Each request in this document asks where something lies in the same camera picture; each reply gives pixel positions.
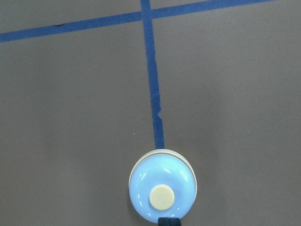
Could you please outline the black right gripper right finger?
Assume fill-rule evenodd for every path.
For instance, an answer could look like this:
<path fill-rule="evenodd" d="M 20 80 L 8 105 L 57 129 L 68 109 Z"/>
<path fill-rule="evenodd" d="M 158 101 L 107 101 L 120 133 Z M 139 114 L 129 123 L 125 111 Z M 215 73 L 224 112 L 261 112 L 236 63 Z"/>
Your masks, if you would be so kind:
<path fill-rule="evenodd" d="M 181 226 L 181 220 L 179 218 L 170 218 L 170 226 Z"/>

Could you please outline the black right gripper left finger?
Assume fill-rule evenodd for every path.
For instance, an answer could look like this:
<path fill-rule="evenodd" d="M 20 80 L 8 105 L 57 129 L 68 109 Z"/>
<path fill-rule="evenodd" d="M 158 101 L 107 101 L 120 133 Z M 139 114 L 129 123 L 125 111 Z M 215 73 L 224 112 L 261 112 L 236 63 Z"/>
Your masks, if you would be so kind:
<path fill-rule="evenodd" d="M 159 218 L 158 226 L 170 226 L 170 219 L 169 218 Z"/>

